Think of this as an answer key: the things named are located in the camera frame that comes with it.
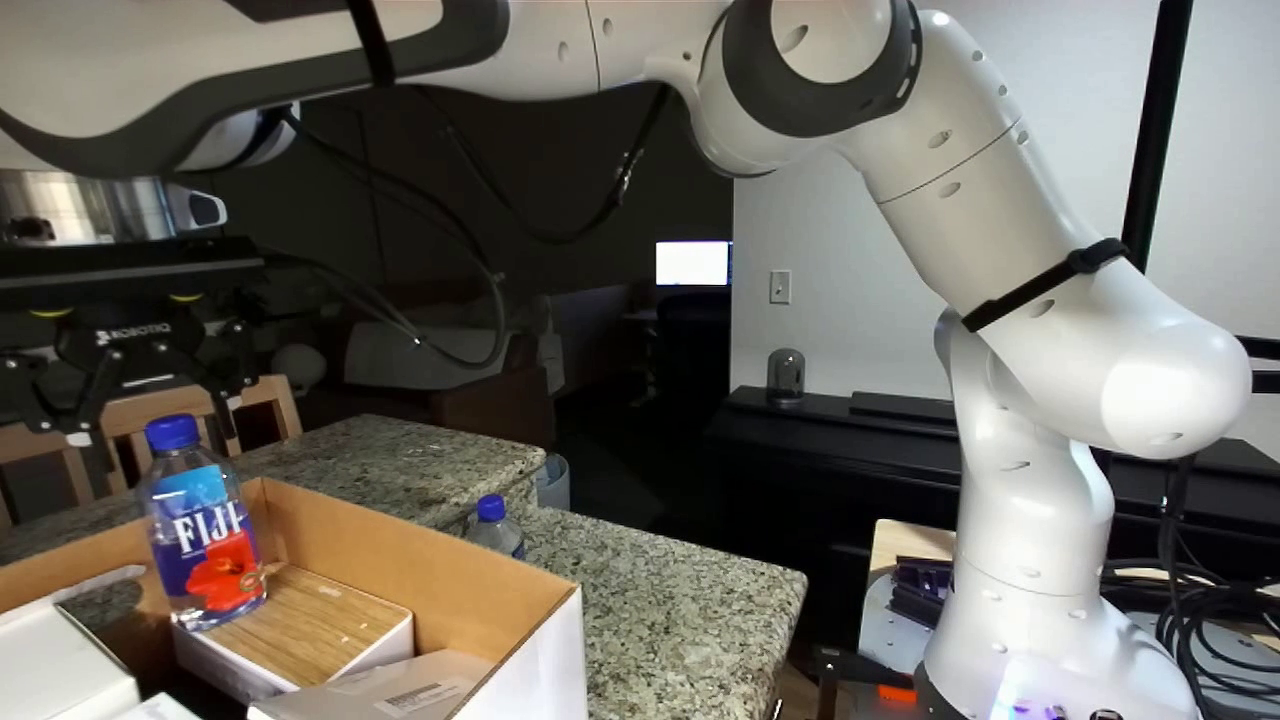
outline plastic bottle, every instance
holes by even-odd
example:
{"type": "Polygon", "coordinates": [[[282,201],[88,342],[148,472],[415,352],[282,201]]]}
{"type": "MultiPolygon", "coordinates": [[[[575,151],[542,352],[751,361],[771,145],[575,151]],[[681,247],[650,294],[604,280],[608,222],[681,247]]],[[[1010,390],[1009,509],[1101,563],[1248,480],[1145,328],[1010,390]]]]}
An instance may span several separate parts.
{"type": "Polygon", "coordinates": [[[485,544],[492,552],[502,552],[502,555],[523,555],[523,537],[506,520],[506,501],[502,496],[480,496],[476,520],[469,528],[469,539],[485,544]]]}
{"type": "Polygon", "coordinates": [[[235,472],[199,449],[191,418],[148,425],[152,472],[145,480],[152,555],[183,629],[217,629],[259,599],[269,584],[235,472]]]}

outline open cardboard box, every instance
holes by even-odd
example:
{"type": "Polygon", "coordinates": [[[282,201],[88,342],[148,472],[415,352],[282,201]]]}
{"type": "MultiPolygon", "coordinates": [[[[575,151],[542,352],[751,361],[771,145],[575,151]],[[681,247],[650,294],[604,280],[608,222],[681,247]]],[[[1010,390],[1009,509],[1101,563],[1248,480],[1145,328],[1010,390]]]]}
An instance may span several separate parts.
{"type": "MultiPolygon", "coordinates": [[[[415,653],[457,648],[494,673],[457,717],[586,717],[584,613],[575,584],[457,537],[381,516],[281,480],[238,487],[269,559],[385,597],[415,618],[415,653]]],[[[152,567],[145,520],[0,563],[0,613],[124,563],[152,567]]],[[[132,673],[172,667],[161,577],[105,631],[132,673]]]]}

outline kitchen island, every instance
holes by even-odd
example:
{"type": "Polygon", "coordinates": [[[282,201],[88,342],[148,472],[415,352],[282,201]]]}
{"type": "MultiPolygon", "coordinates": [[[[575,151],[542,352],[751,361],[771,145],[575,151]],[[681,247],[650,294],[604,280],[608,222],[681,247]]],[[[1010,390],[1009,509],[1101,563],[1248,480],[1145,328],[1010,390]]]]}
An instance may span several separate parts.
{"type": "MultiPolygon", "coordinates": [[[[531,509],[541,449],[355,418],[235,460],[386,516],[461,533],[486,492],[506,496],[526,559],[584,589],[586,699],[599,720],[725,717],[771,708],[771,677],[804,599],[804,577],[742,555],[531,509]]],[[[139,516],[106,496],[0,537],[0,563],[139,516]]]]}

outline bottle label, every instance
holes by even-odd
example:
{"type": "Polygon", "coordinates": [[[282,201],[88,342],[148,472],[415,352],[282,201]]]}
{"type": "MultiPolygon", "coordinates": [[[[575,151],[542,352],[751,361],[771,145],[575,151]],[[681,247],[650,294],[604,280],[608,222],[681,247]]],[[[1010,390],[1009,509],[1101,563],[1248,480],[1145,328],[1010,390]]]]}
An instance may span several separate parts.
{"type": "Polygon", "coordinates": [[[206,613],[259,599],[255,539],[242,505],[217,463],[165,478],[148,492],[152,552],[168,597],[206,613]]]}

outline bottle cap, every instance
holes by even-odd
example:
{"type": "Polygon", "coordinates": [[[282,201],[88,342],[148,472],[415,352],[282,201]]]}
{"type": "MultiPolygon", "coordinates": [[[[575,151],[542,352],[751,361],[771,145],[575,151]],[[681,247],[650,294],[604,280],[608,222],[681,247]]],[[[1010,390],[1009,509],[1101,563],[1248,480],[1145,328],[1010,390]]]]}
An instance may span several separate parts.
{"type": "Polygon", "coordinates": [[[148,425],[152,453],[176,453],[199,446],[194,418],[157,418],[148,425]]]}
{"type": "Polygon", "coordinates": [[[499,520],[506,520],[506,501],[502,496],[480,496],[476,516],[480,516],[480,524],[499,524],[499,520]]]}

